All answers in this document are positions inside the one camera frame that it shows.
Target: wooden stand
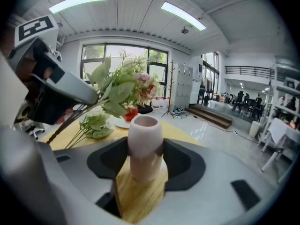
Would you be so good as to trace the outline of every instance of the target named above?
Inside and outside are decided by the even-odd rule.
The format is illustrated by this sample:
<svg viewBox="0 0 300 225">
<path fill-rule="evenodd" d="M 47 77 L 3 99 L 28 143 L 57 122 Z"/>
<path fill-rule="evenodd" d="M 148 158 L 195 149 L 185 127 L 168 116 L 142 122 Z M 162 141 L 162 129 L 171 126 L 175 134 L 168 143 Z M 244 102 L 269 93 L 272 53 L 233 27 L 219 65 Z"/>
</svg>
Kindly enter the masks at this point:
<svg viewBox="0 0 300 225">
<path fill-rule="evenodd" d="M 169 91 L 170 91 L 170 98 L 169 98 L 169 105 L 168 105 L 168 111 L 166 111 L 161 117 L 163 117 L 165 114 L 167 114 L 168 115 L 168 113 L 169 114 L 171 114 L 170 113 L 170 102 L 171 102 L 171 92 L 172 92 L 172 84 L 174 83 L 174 81 L 173 81 L 173 71 L 175 70 L 175 68 L 174 68 L 174 64 L 173 64 L 173 60 L 172 60 L 172 62 L 170 62 L 170 63 L 172 63 L 172 67 L 171 67 L 171 84 L 170 84 L 170 88 L 168 89 Z"/>
</svg>

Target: flower bouquet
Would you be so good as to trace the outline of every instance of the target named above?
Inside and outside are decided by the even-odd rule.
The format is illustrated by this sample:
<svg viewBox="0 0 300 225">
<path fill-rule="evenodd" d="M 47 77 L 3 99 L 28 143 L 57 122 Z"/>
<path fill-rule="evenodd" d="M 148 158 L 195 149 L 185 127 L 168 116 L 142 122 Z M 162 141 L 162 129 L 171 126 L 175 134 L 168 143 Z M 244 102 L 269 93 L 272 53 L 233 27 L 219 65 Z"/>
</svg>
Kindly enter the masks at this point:
<svg viewBox="0 0 300 225">
<path fill-rule="evenodd" d="M 84 138 L 100 139 L 108 136 L 113 129 L 108 128 L 106 120 L 112 115 L 119 118 L 128 114 L 128 108 L 144 105 L 151 101 L 159 91 L 155 76 L 144 74 L 146 59 L 142 57 L 129 60 L 125 51 L 120 53 L 121 64 L 110 73 L 111 58 L 99 65 L 93 73 L 86 74 L 99 95 L 96 106 L 100 106 L 97 115 L 86 115 L 80 122 L 80 129 L 66 148 L 71 148 Z"/>
</svg>

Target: cable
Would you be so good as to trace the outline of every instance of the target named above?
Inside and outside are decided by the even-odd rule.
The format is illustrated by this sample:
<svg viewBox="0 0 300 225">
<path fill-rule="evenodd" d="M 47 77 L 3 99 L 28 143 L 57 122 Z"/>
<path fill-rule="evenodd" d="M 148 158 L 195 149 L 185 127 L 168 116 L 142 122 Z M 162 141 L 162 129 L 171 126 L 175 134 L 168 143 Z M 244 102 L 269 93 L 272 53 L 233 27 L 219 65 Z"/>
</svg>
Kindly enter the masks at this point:
<svg viewBox="0 0 300 225">
<path fill-rule="evenodd" d="M 240 135 L 240 134 L 238 134 L 238 132 L 237 131 L 234 131 L 234 130 L 224 130 L 224 129 L 220 129 L 219 127 L 216 127 L 216 126 L 214 126 L 214 125 L 211 125 L 207 120 L 203 120 L 202 118 L 200 118 L 200 117 L 196 117 L 196 116 L 194 116 L 194 118 L 199 118 L 200 120 L 202 120 L 202 121 L 204 121 L 204 122 L 206 122 L 208 125 L 210 125 L 211 127 L 214 127 L 214 128 L 217 128 L 217 129 L 219 129 L 219 130 L 221 130 L 221 131 L 223 131 L 223 132 L 234 132 L 234 133 L 236 133 L 237 135 L 239 135 L 240 137 L 242 137 L 242 138 L 245 138 L 245 139 L 247 139 L 247 140 L 249 140 L 249 141 L 251 141 L 251 142 L 253 142 L 253 143 L 256 143 L 256 144 L 259 144 L 259 142 L 256 142 L 256 141 L 253 141 L 253 140 L 250 140 L 250 139 L 248 139 L 248 138 L 246 138 L 246 137 L 243 137 L 242 135 Z"/>
</svg>

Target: white plate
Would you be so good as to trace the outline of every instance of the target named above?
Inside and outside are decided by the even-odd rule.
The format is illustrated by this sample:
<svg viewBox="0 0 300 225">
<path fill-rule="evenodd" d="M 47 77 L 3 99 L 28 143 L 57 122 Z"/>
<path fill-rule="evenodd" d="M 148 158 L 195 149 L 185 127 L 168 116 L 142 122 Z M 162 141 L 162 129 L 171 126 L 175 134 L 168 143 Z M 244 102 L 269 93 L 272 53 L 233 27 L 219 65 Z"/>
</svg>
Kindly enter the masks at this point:
<svg viewBox="0 0 300 225">
<path fill-rule="evenodd" d="M 131 122 L 125 121 L 124 118 L 114 118 L 114 124 L 120 128 L 129 128 L 130 123 Z"/>
</svg>

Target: table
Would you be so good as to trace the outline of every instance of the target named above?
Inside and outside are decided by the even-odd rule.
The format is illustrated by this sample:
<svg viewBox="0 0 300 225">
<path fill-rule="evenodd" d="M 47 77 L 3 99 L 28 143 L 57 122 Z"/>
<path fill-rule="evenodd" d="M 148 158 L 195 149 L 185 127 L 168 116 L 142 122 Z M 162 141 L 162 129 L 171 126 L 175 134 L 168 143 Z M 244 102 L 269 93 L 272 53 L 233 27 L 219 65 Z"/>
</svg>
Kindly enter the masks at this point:
<svg viewBox="0 0 300 225">
<path fill-rule="evenodd" d="M 164 138 L 171 138 L 200 145 L 195 139 L 179 128 L 164 121 L 161 122 Z M 77 133 L 78 129 L 79 121 L 76 120 L 52 141 L 50 144 L 52 150 L 64 149 Z M 46 135 L 41 142 L 48 141 L 53 133 Z M 114 131 L 106 138 L 101 140 L 84 139 L 75 147 L 86 146 L 99 141 L 101 142 L 121 138 L 127 135 L 128 129 L 119 128 L 114 125 Z M 131 176 L 127 158 L 116 178 L 123 220 L 135 224 L 146 217 L 162 200 L 164 196 L 164 186 L 167 179 L 167 167 L 163 161 L 160 173 L 154 181 L 148 184 L 136 182 Z"/>
</svg>

